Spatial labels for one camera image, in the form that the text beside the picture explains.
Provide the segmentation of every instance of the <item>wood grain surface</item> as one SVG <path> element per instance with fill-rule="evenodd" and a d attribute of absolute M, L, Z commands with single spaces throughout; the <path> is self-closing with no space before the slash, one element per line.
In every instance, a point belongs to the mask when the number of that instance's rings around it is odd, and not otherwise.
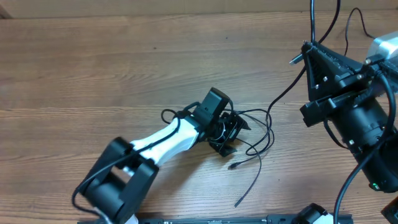
<path fill-rule="evenodd" d="M 88 16 L 148 16 L 232 12 L 308 11 L 309 0 L 0 0 L 9 17 L 58 18 Z M 349 0 L 341 10 L 392 10 L 398 0 Z M 315 2 L 318 11 L 334 11 L 336 0 Z"/>
<path fill-rule="evenodd" d="M 397 11 L 365 11 L 368 32 L 397 30 Z M 344 52 L 347 12 L 324 44 Z M 316 14 L 317 39 L 333 12 Z M 116 136 L 144 138 L 165 124 L 164 108 L 201 101 L 215 86 L 237 110 L 267 108 L 297 76 L 291 67 L 309 39 L 308 13 L 268 12 L 152 17 L 0 21 L 0 223 L 76 223 L 90 215 L 70 204 L 74 188 Z M 348 56 L 362 61 L 372 42 L 358 16 L 349 29 Z M 306 128 L 299 108 L 306 78 L 272 109 L 275 144 L 263 159 L 236 170 L 246 146 L 222 158 L 205 143 L 161 167 L 140 217 L 258 217 L 297 213 L 311 202 L 333 210 L 356 165 L 322 125 Z M 387 107 L 385 98 L 380 99 Z M 253 113 L 264 119 L 264 115 Z M 255 142 L 263 129 L 242 139 Z M 341 213 L 356 223 L 386 223 L 380 214 L 397 194 L 374 192 L 361 172 Z"/>

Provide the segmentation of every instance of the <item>wire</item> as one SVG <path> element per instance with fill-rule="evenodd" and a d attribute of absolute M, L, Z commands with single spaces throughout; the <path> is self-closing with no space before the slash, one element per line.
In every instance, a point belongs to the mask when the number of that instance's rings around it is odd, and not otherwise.
<path fill-rule="evenodd" d="M 245 114 L 245 113 L 252 112 L 252 111 L 262 111 L 262 112 L 267 113 L 267 111 L 266 111 L 266 110 L 263 110 L 263 109 L 251 109 L 251 110 L 246 110 L 246 111 L 235 111 L 235 112 L 236 112 L 237 114 L 243 114 L 243 115 L 245 115 L 245 116 L 247 116 L 247 117 L 249 117 L 249 118 L 252 118 L 251 116 L 248 116 L 248 115 Z M 263 142 L 263 140 L 265 140 L 265 138 L 269 136 L 269 132 L 271 131 L 271 124 L 272 124 L 272 118 L 271 118 L 271 117 L 270 117 L 270 125 L 267 125 L 267 124 L 268 124 L 267 121 L 266 121 L 266 124 L 264 124 L 263 122 L 261 122 L 261 123 L 267 128 L 267 132 L 266 132 L 266 134 L 265 134 L 260 140 L 258 140 L 258 142 L 256 142 L 254 145 L 252 145 L 249 149 L 246 150 L 246 155 L 248 155 L 248 156 L 254 156 L 254 155 L 255 155 L 255 154 L 249 154 L 248 151 L 249 151 L 250 149 L 252 149 L 252 147 L 256 147 L 256 146 L 259 145 L 261 142 Z M 266 147 L 264 147 L 262 150 L 260 150 L 260 151 L 259 151 L 259 154 L 262 154 L 263 152 L 265 152 L 265 151 L 267 150 L 267 148 L 268 148 L 268 145 L 269 145 L 269 144 L 267 144 Z M 230 166 L 230 169 L 233 169 L 233 168 L 235 168 L 236 166 L 231 165 L 231 166 Z"/>
<path fill-rule="evenodd" d="M 234 112 L 234 103 L 232 100 L 229 100 L 229 105 L 231 105 L 231 112 Z"/>
<path fill-rule="evenodd" d="M 323 120 L 323 125 L 324 125 L 326 131 L 328 132 L 330 138 L 331 138 L 338 146 L 340 146 L 340 147 L 342 147 L 342 148 L 345 148 L 345 149 L 348 149 L 348 147 L 342 145 L 342 143 L 340 143 L 340 142 L 337 140 L 336 136 L 333 134 L 333 131 L 332 131 L 332 130 L 330 129 L 330 127 L 329 127 L 329 124 L 328 124 L 328 120 L 327 120 L 327 119 L 324 119 L 324 120 Z"/>
<path fill-rule="evenodd" d="M 311 43 L 315 41 L 315 0 L 310 0 Z"/>
<path fill-rule="evenodd" d="M 164 119 L 164 113 L 165 113 L 165 112 L 174 113 L 175 116 L 176 116 L 177 113 L 176 113 L 174 110 L 171 110 L 171 109 L 164 109 L 164 110 L 162 110 L 162 112 L 160 113 L 160 118 L 162 119 L 162 121 L 165 122 L 166 124 L 170 124 L 169 121 L 166 121 L 166 119 Z"/>
<path fill-rule="evenodd" d="M 331 21 L 331 24 L 330 24 L 328 30 L 326 30 L 326 32 L 323 35 L 323 37 L 318 41 L 319 44 L 322 43 L 328 37 L 330 31 L 335 26 L 335 23 L 336 23 L 337 18 L 338 18 L 338 14 L 340 13 L 340 6 L 341 6 L 341 0 L 337 0 L 335 16 L 333 17 L 333 20 Z"/>
<path fill-rule="evenodd" d="M 347 50 L 348 50 L 348 37 L 347 37 L 347 33 L 348 33 L 349 21 L 351 20 L 351 16 L 353 15 L 353 13 L 354 13 L 355 10 L 358 10 L 359 15 L 361 15 L 362 27 L 363 27 L 363 31 L 365 32 L 365 35 L 366 35 L 367 37 L 370 37 L 370 38 L 372 38 L 372 39 L 375 39 L 375 36 L 368 34 L 368 32 L 366 31 L 365 22 L 363 21 L 362 11 L 361 11 L 359 8 L 355 7 L 355 8 L 350 12 L 350 14 L 349 14 L 349 16 L 348 16 L 348 19 L 347 19 L 347 25 L 346 25 L 346 50 L 345 50 L 345 52 L 344 52 L 344 56 L 347 54 Z"/>
<path fill-rule="evenodd" d="M 244 193 L 244 195 L 238 200 L 238 202 L 236 202 L 234 208 L 236 208 L 236 207 L 243 201 L 243 199 L 246 197 L 246 195 L 247 195 L 247 194 L 250 192 L 250 190 L 253 188 L 254 184 L 256 183 L 257 178 L 260 176 L 261 167 L 262 167 L 261 156 L 260 156 L 259 152 L 257 151 L 257 149 L 256 149 L 254 146 L 252 146 L 251 144 L 249 144 L 248 142 L 243 141 L 242 139 L 239 139 L 239 138 L 236 138 L 236 139 L 239 140 L 239 141 L 241 141 L 241 142 L 243 142 L 243 143 L 245 143 L 245 144 L 247 144 L 247 145 L 249 145 L 251 148 L 253 148 L 253 149 L 255 150 L 256 155 L 257 155 L 257 157 L 258 157 L 259 160 L 260 160 L 260 168 L 259 168 L 259 172 L 257 173 L 256 178 L 254 178 L 253 183 L 251 183 L 251 185 L 250 185 L 250 187 L 248 188 L 248 190 L 247 190 L 247 191 Z"/>
<path fill-rule="evenodd" d="M 170 110 L 170 109 L 164 109 L 161 114 L 164 114 L 165 111 L 172 112 L 174 114 L 174 116 L 177 117 L 177 127 L 170 134 L 166 135 L 166 137 L 164 137 L 164 138 L 162 138 L 162 139 L 160 139 L 160 140 L 158 140 L 156 142 L 150 143 L 149 145 L 143 147 L 142 149 L 138 149 L 136 151 L 132 151 L 130 154 L 125 155 L 122 158 L 120 158 L 120 159 L 118 159 L 118 160 L 116 160 L 114 162 L 111 162 L 110 164 L 108 164 L 108 165 L 104 166 L 103 168 L 101 168 L 99 171 L 95 172 L 93 175 L 91 175 L 88 178 L 86 178 L 85 180 L 83 180 L 79 184 L 79 186 L 77 186 L 75 191 L 72 193 L 72 198 L 71 198 L 72 205 L 76 209 L 81 210 L 82 212 L 91 213 L 91 214 L 94 214 L 94 215 L 96 215 L 96 216 L 98 216 L 100 218 L 103 218 L 98 212 L 96 212 L 94 210 L 87 209 L 87 208 L 83 208 L 83 207 L 81 207 L 81 206 L 76 204 L 76 196 L 79 193 L 79 191 L 81 190 L 81 187 L 86 185 L 86 184 L 88 184 L 89 182 L 91 182 L 98 174 L 104 172 L 106 169 L 109 169 L 110 167 L 115 166 L 116 164 L 118 164 L 118 163 L 120 163 L 122 161 L 125 161 L 125 160 L 127 160 L 127 159 L 129 159 L 129 158 L 131 158 L 133 156 L 136 156 L 136 155 L 140 154 L 141 152 L 143 152 L 145 150 L 148 150 L 148 149 L 150 149 L 150 148 L 152 148 L 152 147 L 154 147 L 154 146 L 156 146 L 156 145 L 168 140 L 175 133 L 177 133 L 179 131 L 180 125 L 181 125 L 181 121 L 180 121 L 180 118 L 178 118 L 178 114 L 174 110 Z"/>
<path fill-rule="evenodd" d="M 337 0 L 336 2 L 336 11 L 335 11 L 335 16 L 333 17 L 333 20 L 331 21 L 331 24 L 328 28 L 328 30 L 325 32 L 325 34 L 322 36 L 322 38 L 318 41 L 318 43 L 322 43 L 329 35 L 330 31 L 332 30 L 332 28 L 335 26 L 337 18 L 338 18 L 338 14 L 340 13 L 340 6 L 341 6 L 341 0 Z M 282 97 L 284 97 L 286 95 L 286 93 L 288 91 L 290 91 L 296 84 L 297 82 L 300 80 L 300 78 L 303 76 L 305 72 L 305 67 L 303 67 L 303 69 L 301 70 L 301 72 L 297 75 L 296 79 L 292 82 L 292 84 L 290 84 L 289 87 L 287 87 L 287 89 L 285 91 L 283 91 L 276 99 L 274 99 L 274 101 L 268 106 L 268 110 L 267 110 L 267 116 L 266 116 L 266 121 L 268 120 L 268 117 L 270 116 L 270 112 L 271 112 L 271 108 L 273 107 L 273 105 L 278 102 Z"/>
<path fill-rule="evenodd" d="M 379 148 L 387 141 L 387 138 L 394 127 L 394 120 L 396 117 L 396 109 L 397 109 L 394 92 L 391 90 L 391 87 L 388 84 L 388 81 L 382 72 L 379 72 L 379 75 L 377 77 L 380 79 L 381 83 L 383 84 L 389 102 L 389 114 L 387 118 L 386 128 L 384 129 L 384 132 L 381 135 L 379 142 L 374 146 L 372 151 L 365 157 L 365 159 L 354 168 L 354 170 L 350 173 L 350 175 L 347 177 L 346 181 L 344 182 L 343 186 L 341 187 L 335 203 L 335 212 L 333 214 L 334 224 L 338 224 L 338 211 L 340 209 L 341 201 L 343 200 L 344 194 L 346 193 L 348 186 L 353 181 L 356 174 L 369 162 L 369 160 L 372 159 L 373 155 L 375 155 L 375 153 L 379 150 Z"/>

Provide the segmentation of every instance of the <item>screw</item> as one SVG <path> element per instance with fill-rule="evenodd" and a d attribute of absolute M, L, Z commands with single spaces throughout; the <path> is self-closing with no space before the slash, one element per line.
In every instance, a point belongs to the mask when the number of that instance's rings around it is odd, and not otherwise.
<path fill-rule="evenodd" d="M 372 60 L 366 59 L 364 64 L 365 64 L 365 65 L 370 65 L 371 63 L 372 63 Z"/>

